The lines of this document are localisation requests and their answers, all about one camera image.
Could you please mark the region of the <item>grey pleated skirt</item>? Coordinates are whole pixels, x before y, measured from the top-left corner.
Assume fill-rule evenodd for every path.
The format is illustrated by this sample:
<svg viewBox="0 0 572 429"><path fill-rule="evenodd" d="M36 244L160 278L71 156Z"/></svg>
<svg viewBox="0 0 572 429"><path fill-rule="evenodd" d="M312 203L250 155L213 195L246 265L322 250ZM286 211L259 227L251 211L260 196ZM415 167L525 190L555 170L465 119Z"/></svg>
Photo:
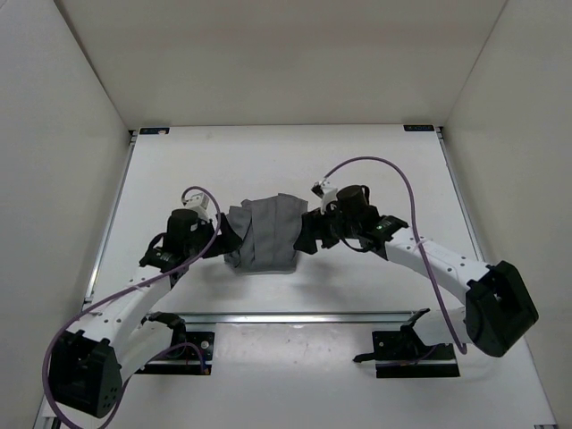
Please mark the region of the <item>grey pleated skirt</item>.
<svg viewBox="0 0 572 429"><path fill-rule="evenodd" d="M224 262L242 274L295 272L298 251L294 243L307 206L305 199L284 193L230 206L227 219L241 245Z"/></svg>

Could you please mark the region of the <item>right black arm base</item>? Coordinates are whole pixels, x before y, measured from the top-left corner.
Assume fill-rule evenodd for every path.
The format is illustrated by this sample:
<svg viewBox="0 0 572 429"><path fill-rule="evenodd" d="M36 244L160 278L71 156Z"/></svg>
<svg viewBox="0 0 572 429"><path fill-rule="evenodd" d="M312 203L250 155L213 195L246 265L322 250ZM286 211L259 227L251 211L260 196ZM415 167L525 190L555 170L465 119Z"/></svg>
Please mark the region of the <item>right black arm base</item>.
<svg viewBox="0 0 572 429"><path fill-rule="evenodd" d="M373 350L352 361L373 361L378 379L460 377L452 345L427 346L414 332L416 323L429 312L429 308L418 310L397 331L373 331Z"/></svg>

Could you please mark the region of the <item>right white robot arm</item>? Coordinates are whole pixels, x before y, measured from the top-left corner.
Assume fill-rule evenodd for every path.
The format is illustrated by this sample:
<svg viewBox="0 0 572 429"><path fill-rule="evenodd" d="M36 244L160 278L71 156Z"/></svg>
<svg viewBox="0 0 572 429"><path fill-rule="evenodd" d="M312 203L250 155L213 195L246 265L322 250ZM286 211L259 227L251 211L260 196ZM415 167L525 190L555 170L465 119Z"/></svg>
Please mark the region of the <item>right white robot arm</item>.
<svg viewBox="0 0 572 429"><path fill-rule="evenodd" d="M500 358L538 321L539 314L518 269L469 259L416 234L405 221L381 215L369 202L369 188L336 189L320 181L312 191L321 205L302 216L297 251L313 255L320 248L357 240L358 253L372 253L404 266L446 290L460 307L422 309L400 327L405 354L420 358L432 346L459 341Z"/></svg>

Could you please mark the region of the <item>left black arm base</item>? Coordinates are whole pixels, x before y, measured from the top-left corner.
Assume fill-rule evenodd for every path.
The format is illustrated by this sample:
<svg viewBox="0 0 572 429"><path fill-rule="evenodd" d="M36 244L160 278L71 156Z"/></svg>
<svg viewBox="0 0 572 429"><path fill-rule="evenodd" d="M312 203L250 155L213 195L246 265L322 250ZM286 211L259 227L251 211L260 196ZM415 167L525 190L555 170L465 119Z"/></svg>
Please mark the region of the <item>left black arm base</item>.
<svg viewBox="0 0 572 429"><path fill-rule="evenodd" d="M215 351L215 332L186 331L185 342L191 346L179 346L159 359L148 363L137 374L209 376Z"/></svg>

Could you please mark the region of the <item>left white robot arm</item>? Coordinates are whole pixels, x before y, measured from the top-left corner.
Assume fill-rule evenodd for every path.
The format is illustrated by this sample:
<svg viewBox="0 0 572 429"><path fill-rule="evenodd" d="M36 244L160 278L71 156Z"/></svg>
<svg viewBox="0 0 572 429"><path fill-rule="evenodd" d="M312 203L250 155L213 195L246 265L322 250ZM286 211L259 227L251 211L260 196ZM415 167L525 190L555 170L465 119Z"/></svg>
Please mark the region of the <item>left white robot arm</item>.
<svg viewBox="0 0 572 429"><path fill-rule="evenodd" d="M189 349L183 319L153 307L191 262L231 253L240 244L225 214L212 221L199 208L172 211L166 230L150 241L127 287L56 334L43 369L49 403L102 418L148 362Z"/></svg>

